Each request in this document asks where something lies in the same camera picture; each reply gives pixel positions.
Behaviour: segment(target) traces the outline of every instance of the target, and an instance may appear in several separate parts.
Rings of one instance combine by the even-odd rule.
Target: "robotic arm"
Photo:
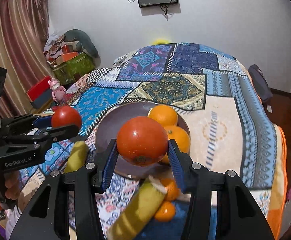
[[[0,67],[0,97],[6,72]],[[0,119],[0,205],[3,209],[13,208],[16,203],[5,197],[4,174],[43,163],[52,143],[75,137],[79,132],[76,125],[46,130],[48,126],[51,126],[51,116],[26,114]],[[41,128],[39,135],[25,135],[35,127]]]
[[[70,240],[69,191],[74,190],[75,223],[78,240],[104,240],[95,193],[110,186],[118,158],[116,140],[93,163],[78,171],[52,171],[36,191],[11,234],[10,240]],[[265,216],[239,176],[207,170],[179,151],[169,141],[168,157],[173,176],[183,193],[191,193],[190,207],[181,240],[208,238],[211,191],[218,192],[216,240],[274,239]]]

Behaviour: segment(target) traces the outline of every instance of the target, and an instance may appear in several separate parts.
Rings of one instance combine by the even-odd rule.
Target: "plate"
[[[97,153],[104,152],[111,139],[117,138],[121,126],[133,117],[147,116],[156,103],[135,102],[124,104],[107,114],[100,122],[95,134],[95,146]],[[183,118],[178,114],[178,126],[184,129],[190,136],[189,128]],[[131,178],[145,179],[148,175],[154,175],[170,169],[169,166],[158,163],[146,167],[135,166],[125,161],[120,155],[115,167],[115,173]]]

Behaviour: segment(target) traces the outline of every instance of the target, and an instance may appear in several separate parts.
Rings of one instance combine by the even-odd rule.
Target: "bedspread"
[[[201,44],[147,46],[116,59],[113,68],[97,69],[82,77],[68,92],[76,93],[69,104],[82,116],[80,133],[89,135],[87,161],[97,154],[98,124],[113,109],[140,101],[172,106],[188,124],[192,160],[212,171],[236,171],[278,238],[287,181],[284,134],[267,118],[247,70],[236,58]],[[30,192],[52,169],[63,167],[70,150],[69,141],[54,144],[46,163],[23,170],[23,190]],[[114,174],[107,192],[97,195],[104,233],[137,185],[137,181]],[[216,204],[215,195],[212,205]],[[178,219],[185,218],[183,211],[177,209]],[[73,234],[71,196],[69,217]],[[143,232],[137,238],[149,235]]]

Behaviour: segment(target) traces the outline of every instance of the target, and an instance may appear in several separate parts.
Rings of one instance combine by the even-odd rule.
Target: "floor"
[[[287,141],[287,176],[288,189],[291,187],[291,98],[273,94],[270,106],[272,113],[266,110],[268,118],[284,131]]]

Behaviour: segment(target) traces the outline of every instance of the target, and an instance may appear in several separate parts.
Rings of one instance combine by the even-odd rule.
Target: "screw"
[[[200,163],[193,163],[193,164],[191,165],[191,167],[194,168],[195,170],[198,170],[198,169],[201,168],[201,165],[200,165]]]
[[[227,173],[230,177],[234,177],[236,175],[236,172],[233,170],[229,170]]]
[[[88,170],[93,169],[95,167],[94,163],[87,163],[86,168]]]
[[[57,170],[51,171],[50,175],[51,175],[52,177],[56,177],[56,176],[59,175],[59,171],[57,171]]]

